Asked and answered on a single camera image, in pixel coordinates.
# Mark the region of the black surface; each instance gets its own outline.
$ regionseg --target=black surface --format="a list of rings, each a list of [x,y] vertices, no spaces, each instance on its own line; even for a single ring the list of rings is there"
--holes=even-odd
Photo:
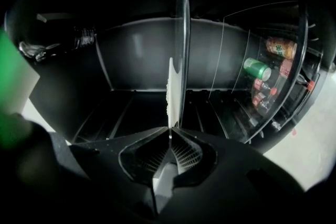
[[[30,99],[50,126],[71,141],[110,90],[96,48],[54,57],[34,67],[40,79]]]
[[[282,108],[288,115],[292,115],[294,110],[300,105],[302,99],[306,96],[307,88],[302,85],[295,84],[289,96],[283,103]]]
[[[87,221],[89,212],[105,211],[126,222],[147,223],[120,205],[115,191],[108,193],[102,184],[87,177],[64,138],[54,137],[56,134],[48,134],[38,124],[18,115],[4,118],[0,114],[0,118],[0,129],[6,128],[18,139],[14,138],[12,147],[6,150],[4,140],[0,141],[0,156],[7,160],[3,162],[1,177],[1,184],[6,186],[2,190],[2,198],[6,200],[4,218],[35,222],[39,211],[52,216],[53,221],[62,222],[64,214],[59,214],[59,209],[63,208],[83,212],[76,216],[77,220]]]
[[[174,20],[169,18],[136,22],[99,34],[100,51],[113,88],[165,90],[173,38]]]
[[[312,31],[319,38],[314,41],[313,46],[318,51],[323,51],[322,66],[329,70],[336,55],[336,22],[335,15],[332,15],[334,5],[328,6],[316,0],[308,1],[308,14],[316,22]]]
[[[73,142],[91,142],[167,126],[165,92],[111,91],[92,111]]]
[[[168,126],[165,92],[137,92],[115,134],[120,137]]]
[[[187,91],[182,128],[195,131],[203,129],[207,134],[225,138],[216,113],[209,102],[209,94],[209,91]]]
[[[113,199],[140,216],[151,219],[154,215],[151,188],[134,183],[128,177],[119,164],[119,153],[135,141],[164,131],[167,131],[167,127],[154,128],[111,140],[82,143],[78,146],[97,149],[99,154],[75,155],[75,158],[90,179],[104,187],[105,191],[110,192]]]
[[[251,134],[246,135],[247,133],[239,125],[237,116],[235,116],[236,108],[232,105],[232,101],[233,95],[229,91],[213,91],[210,96],[210,102],[225,132],[225,136],[228,139],[246,143]]]
[[[221,222],[225,217],[238,217],[237,212],[243,212],[239,217],[250,219],[260,210],[270,216],[280,208],[296,210],[303,190],[281,168],[242,143],[185,132],[213,147],[217,166],[200,185],[174,188],[173,197],[158,216],[159,221]]]

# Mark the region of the transparent plastic divider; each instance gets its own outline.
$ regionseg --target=transparent plastic divider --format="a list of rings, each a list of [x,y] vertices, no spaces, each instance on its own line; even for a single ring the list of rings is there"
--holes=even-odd
[[[322,61],[322,52],[307,47],[305,61],[303,63],[301,72],[304,72],[308,79],[317,82],[319,78],[319,70]],[[281,130],[295,115],[299,113],[306,101],[310,98],[312,92],[306,87],[295,85],[290,97],[288,97],[282,108],[275,115],[277,123],[279,123],[278,130]]]
[[[244,60],[250,56],[249,38],[249,31],[223,24],[217,69],[209,93],[210,104],[225,136],[241,142],[245,142],[245,129],[242,131],[245,123],[240,120],[240,111],[232,103],[232,93],[247,90],[240,77],[244,72]]]
[[[190,50],[189,0],[176,0],[174,56],[167,84],[169,127],[182,125]]]
[[[267,21],[267,16],[260,18],[257,16],[257,9],[256,22],[251,17],[253,13],[248,14],[249,20],[244,20],[244,16],[239,14],[243,18],[243,23],[249,22],[249,25],[244,25],[244,29],[249,29],[249,32],[244,56],[241,51],[240,57],[232,54],[232,48],[239,47],[239,45],[228,39],[225,34],[227,29],[232,29],[232,26],[223,24],[221,48],[209,101],[227,138],[250,143],[256,134],[260,133],[263,136],[261,133],[263,127],[272,120],[293,88],[302,67],[308,36],[305,5],[296,8],[298,11],[292,14],[292,17],[288,16],[290,24],[282,17],[275,18],[273,22]],[[224,20],[231,22],[228,16]],[[262,28],[260,30],[258,24],[270,25],[272,29]],[[241,36],[246,37],[244,30],[239,29]],[[224,65],[223,62],[228,58],[230,58],[229,63],[235,67]],[[249,63],[257,64],[258,72],[249,71],[248,68],[251,65],[244,67],[244,62],[248,58],[252,58]],[[239,66],[232,88],[230,84],[221,87],[223,86],[221,82],[225,80],[227,73],[222,69],[223,66],[231,71]]]

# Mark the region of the label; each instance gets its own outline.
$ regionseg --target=label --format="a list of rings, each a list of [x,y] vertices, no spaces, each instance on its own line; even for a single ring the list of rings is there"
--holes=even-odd
[[[254,88],[256,88],[258,91],[260,91],[261,85],[263,84],[263,81],[261,79],[256,79],[254,81]]]
[[[297,44],[292,40],[282,38],[269,38],[266,41],[266,48],[269,52],[292,60],[296,52]]]
[[[277,54],[279,56],[284,56],[286,49],[284,47],[282,47],[281,44],[274,44],[271,47],[271,52],[273,52],[274,54]]]
[[[248,68],[248,67],[251,67],[251,65],[253,65],[254,63],[257,63],[259,61],[255,60],[255,59],[252,59],[252,58],[247,58],[244,62],[244,68]]]
[[[253,98],[253,105],[258,106],[258,104],[265,98],[266,96],[263,93],[258,93],[256,96]]]
[[[292,64],[293,62],[291,60],[285,59],[280,66],[280,74],[286,79],[288,79]]]

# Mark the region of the metal rod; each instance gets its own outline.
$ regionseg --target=metal rod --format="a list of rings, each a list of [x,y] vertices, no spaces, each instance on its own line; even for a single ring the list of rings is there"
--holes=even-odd
[[[109,78],[109,75],[107,74],[106,67],[105,67],[105,64],[104,64],[104,60],[103,60],[103,57],[101,55],[100,48],[99,48],[99,45],[98,45],[97,34],[95,34],[94,37],[96,39],[96,50],[97,50],[97,55],[98,55],[98,59],[99,59],[99,62],[100,62],[101,69],[104,73],[104,76],[106,78],[106,82],[109,85],[110,90],[113,91],[113,86],[112,86],[111,80]]]
[[[237,114],[235,112],[232,113],[232,116],[234,118],[234,120],[238,123],[238,126],[240,127],[240,129],[242,130],[243,134],[245,136],[248,136],[248,133],[242,123],[242,121],[240,120],[240,118],[237,116]]]
[[[255,7],[251,7],[251,8],[245,8],[245,9],[240,10],[238,12],[234,12],[234,13],[228,14],[225,17],[231,16],[231,15],[235,15],[237,13],[245,12],[247,10],[254,9],[254,8],[260,8],[260,7],[272,6],[272,5],[276,6],[276,5],[279,5],[279,4],[288,4],[288,3],[297,3],[297,1],[282,1],[282,2],[275,2],[275,3],[270,3],[270,4],[263,4],[263,5],[259,5],[259,6],[255,6]]]
[[[117,122],[115,123],[115,125],[114,125],[114,127],[113,127],[113,130],[112,130],[112,132],[111,132],[111,134],[110,134],[110,136],[109,136],[109,139],[114,138],[114,136],[116,135],[117,130],[118,130],[119,126],[120,126],[120,123],[121,123],[122,119],[124,118],[127,109],[130,107],[130,105],[131,105],[131,103],[132,103],[132,101],[133,101],[133,99],[134,99],[134,96],[135,96],[135,94],[133,94],[133,96],[132,96],[131,99],[128,101],[127,105],[125,106],[124,110],[123,110],[122,113],[120,114],[120,116],[119,116]]]
[[[245,112],[245,114],[249,117],[250,122],[251,121],[256,121],[257,120],[251,116],[251,114],[245,109],[245,107],[235,98],[235,101],[239,104],[240,108]],[[261,135],[262,138],[264,138],[264,133],[263,131],[260,131],[259,134]]]
[[[224,132],[224,134],[225,134],[225,137],[226,137],[227,139],[229,139],[229,136],[228,136],[228,134],[227,134],[227,131],[225,130],[225,127],[224,127],[224,125],[223,125],[221,119],[219,118],[219,116],[218,116],[218,114],[217,114],[217,112],[216,112],[214,106],[212,105],[211,102],[210,102],[210,104],[211,104],[211,107],[212,107],[212,109],[214,110],[214,112],[215,112],[215,114],[216,114],[216,117],[217,117],[217,119],[218,119],[218,121],[219,121],[220,126],[222,127],[222,130],[223,130],[223,132]]]
[[[200,125],[199,125],[199,126],[200,126],[199,128],[201,128],[201,132],[204,133],[203,125],[202,125],[201,118],[200,118],[200,116],[199,116],[199,113],[198,113],[198,109],[197,109],[196,104],[195,104],[195,110],[196,110],[196,114],[197,114],[198,123],[200,124]]]
[[[85,142],[90,142],[89,140],[85,139],[84,137],[78,136],[77,138],[83,139]]]
[[[92,111],[90,112],[90,114],[87,116],[87,118],[84,120],[84,122],[82,123],[82,125],[80,126],[80,128],[78,129],[77,133],[75,134],[75,136],[73,137],[71,143],[73,144],[78,135],[80,134],[81,130],[83,129],[83,127],[85,126],[85,124],[87,123],[87,121],[89,120],[89,118],[93,115],[93,113],[97,110],[97,108],[100,106],[100,104],[105,100],[105,98],[103,98],[102,100],[100,100],[100,102],[95,106],[94,109],[92,109]]]

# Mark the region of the green soda can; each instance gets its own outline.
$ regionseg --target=green soda can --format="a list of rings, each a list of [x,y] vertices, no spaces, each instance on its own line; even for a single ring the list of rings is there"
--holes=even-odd
[[[247,58],[244,62],[244,69],[252,76],[266,81],[271,76],[271,69],[264,63],[253,58]]]

